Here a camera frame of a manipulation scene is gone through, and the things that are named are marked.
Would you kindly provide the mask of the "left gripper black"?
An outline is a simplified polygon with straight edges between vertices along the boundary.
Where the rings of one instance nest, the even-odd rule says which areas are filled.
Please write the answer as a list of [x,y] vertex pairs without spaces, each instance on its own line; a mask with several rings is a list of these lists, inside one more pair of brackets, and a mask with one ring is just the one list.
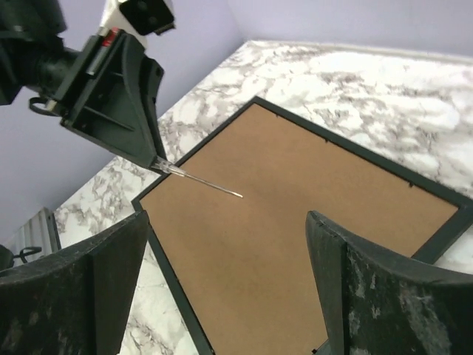
[[153,170],[166,152],[157,126],[163,68],[119,29],[102,29],[78,54],[55,91],[62,127]]

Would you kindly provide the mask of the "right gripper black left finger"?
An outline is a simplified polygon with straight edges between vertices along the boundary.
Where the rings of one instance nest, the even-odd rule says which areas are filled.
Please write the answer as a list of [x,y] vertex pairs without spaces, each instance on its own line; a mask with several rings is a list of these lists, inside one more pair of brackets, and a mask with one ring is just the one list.
[[118,354],[150,222],[136,212],[1,273],[2,354]]

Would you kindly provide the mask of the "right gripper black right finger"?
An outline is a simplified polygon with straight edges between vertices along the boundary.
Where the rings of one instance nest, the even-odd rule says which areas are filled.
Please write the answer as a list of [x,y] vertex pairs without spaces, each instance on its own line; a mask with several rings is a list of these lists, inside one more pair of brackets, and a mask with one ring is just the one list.
[[400,255],[315,211],[306,239],[324,354],[471,354],[472,276]]

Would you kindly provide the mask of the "black picture frame brown backing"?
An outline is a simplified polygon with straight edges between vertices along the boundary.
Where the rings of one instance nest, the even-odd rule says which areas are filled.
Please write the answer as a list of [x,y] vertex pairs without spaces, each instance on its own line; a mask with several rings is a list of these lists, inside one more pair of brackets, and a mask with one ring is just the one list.
[[239,192],[164,175],[133,202],[199,354],[327,352],[310,210],[424,263],[472,226],[470,198],[259,97],[178,165]]

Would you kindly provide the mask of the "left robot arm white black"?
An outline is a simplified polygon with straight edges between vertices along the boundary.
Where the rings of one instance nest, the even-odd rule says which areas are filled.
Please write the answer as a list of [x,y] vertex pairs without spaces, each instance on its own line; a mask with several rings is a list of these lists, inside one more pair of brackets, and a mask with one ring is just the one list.
[[174,28],[170,1],[108,1],[84,47],[64,45],[57,1],[1,3],[1,104],[26,87],[31,111],[152,171],[170,172],[157,127],[164,71],[146,55],[146,37]]

